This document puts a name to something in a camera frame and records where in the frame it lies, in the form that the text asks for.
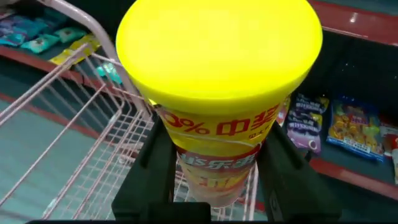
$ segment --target colorful packaging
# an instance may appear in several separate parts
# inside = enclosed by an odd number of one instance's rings
[[[49,61],[56,65],[61,65],[72,55],[72,53],[73,53],[73,51],[71,51],[70,49],[65,49],[65,50],[63,50],[62,53],[55,56],[54,58],[51,58]]]
[[[106,77],[106,74],[108,74],[114,82],[122,84],[122,80],[112,63],[104,63],[98,66],[96,70],[101,77]]]
[[[0,21],[0,27],[11,28],[19,22],[22,22],[28,18],[23,16],[9,16]]]
[[[42,32],[47,25],[33,22],[23,16],[11,16],[1,20],[0,27],[12,31],[2,40],[2,44],[18,46],[25,41],[33,39],[37,34]]]
[[[26,36],[24,34],[18,34],[12,31],[11,33],[5,34],[0,37],[0,45],[17,47],[23,44],[25,40]]]
[[[51,46],[55,45],[60,39],[53,35],[43,34],[35,40],[31,40],[21,45],[23,49],[29,49],[33,53],[39,54],[44,50],[49,49]]]
[[[390,145],[392,146],[392,162],[394,163],[394,180],[396,185],[398,185],[398,135],[391,134],[389,137]]]
[[[47,28],[47,25],[41,22],[33,22],[29,19],[24,19],[14,24],[12,28],[14,32],[24,34],[27,40],[31,40]]]
[[[368,159],[383,161],[377,109],[347,96],[333,100],[327,142]]]
[[[289,112],[289,106],[290,106],[290,95],[286,97],[278,113],[278,116],[276,117],[276,122],[278,122],[280,126],[284,125],[286,115]]]
[[[65,49],[62,53],[55,56],[54,58],[51,58],[50,61],[57,65],[62,64],[75,50],[77,50],[85,43],[89,43],[90,47],[84,49],[83,53],[85,54],[85,56],[77,58],[74,64],[81,62],[101,46],[100,42],[95,38],[93,34],[87,34],[81,39],[74,41],[74,43],[72,43],[71,46],[69,46],[69,48]]]
[[[392,146],[391,138],[398,136],[398,126],[394,125],[385,116],[380,116],[380,135],[382,137],[382,145],[384,148],[384,155],[391,157]]]
[[[13,32],[14,31],[12,31],[12,29],[0,27],[0,37],[7,35],[7,34],[11,34]]]
[[[67,27],[56,31],[54,34],[60,38],[62,43],[66,43],[83,37],[86,32],[79,28]]]
[[[287,117],[287,135],[297,147],[321,151],[320,131],[322,114],[326,111],[329,100],[324,97],[308,98],[298,94]]]

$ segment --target shelf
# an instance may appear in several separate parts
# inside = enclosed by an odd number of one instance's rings
[[[23,63],[25,65],[38,68],[39,70],[42,70],[44,72],[51,72],[53,69],[57,67],[56,64],[49,62],[51,58],[54,56],[58,55],[61,53],[64,49],[66,49],[71,43],[68,44],[58,44],[54,47],[52,47],[50,50],[45,51],[41,54],[33,54],[29,50],[25,49],[17,49],[17,48],[12,48],[12,47],[5,47],[5,46],[0,46],[0,56],[3,56],[5,58],[15,60],[17,62]],[[103,55],[103,52],[101,50],[98,50],[97,53]],[[94,76],[92,72],[90,72],[90,69],[88,65],[85,62],[79,63],[79,65],[82,67],[82,69],[88,74],[88,76]],[[100,81],[97,78],[91,78],[88,79],[88,77],[85,77],[81,75],[79,72],[75,71],[73,68],[67,72],[63,72],[60,75],[62,78],[66,78],[68,80],[73,80],[74,82],[77,82],[79,84],[84,84],[88,87],[92,88],[98,88],[101,86]]]
[[[385,7],[376,8],[383,6],[380,1],[308,1],[317,12],[324,30],[398,46],[398,17],[384,14],[387,13]],[[359,8],[375,8],[377,11]]]

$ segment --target store shelf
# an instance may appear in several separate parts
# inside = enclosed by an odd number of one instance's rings
[[[322,127],[322,151],[310,165],[320,174],[342,180],[352,185],[398,200],[398,186],[394,184],[394,166],[391,158],[384,163],[370,161],[326,142],[329,110]]]
[[[0,56],[20,62],[30,67],[38,68],[48,73],[51,72],[53,69],[55,69],[55,67],[57,67],[56,64],[49,62],[49,60],[54,56],[60,54],[64,49],[69,47],[70,44],[71,43],[58,44],[52,47],[50,50],[45,51],[41,54],[34,54],[26,49],[0,46]],[[99,49],[97,53],[99,53],[100,55],[104,55],[101,49]],[[87,73],[89,77],[94,76],[92,72],[89,72],[91,70],[88,68],[88,65],[85,62],[79,63],[79,65],[81,66],[83,71]],[[72,80],[80,84],[84,84],[88,87],[98,88],[99,86],[101,86],[101,83],[97,78],[84,77],[74,68],[71,68],[67,72],[63,72],[61,74],[61,77],[66,78],[68,80]]]
[[[388,0],[308,1],[317,12],[324,30],[398,45],[398,17],[394,15],[398,8],[397,3]]]

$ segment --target yellow container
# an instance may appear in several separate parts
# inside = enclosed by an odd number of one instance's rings
[[[116,38],[134,84],[161,105],[190,193],[213,207],[237,199],[321,45],[305,0],[137,0]]]

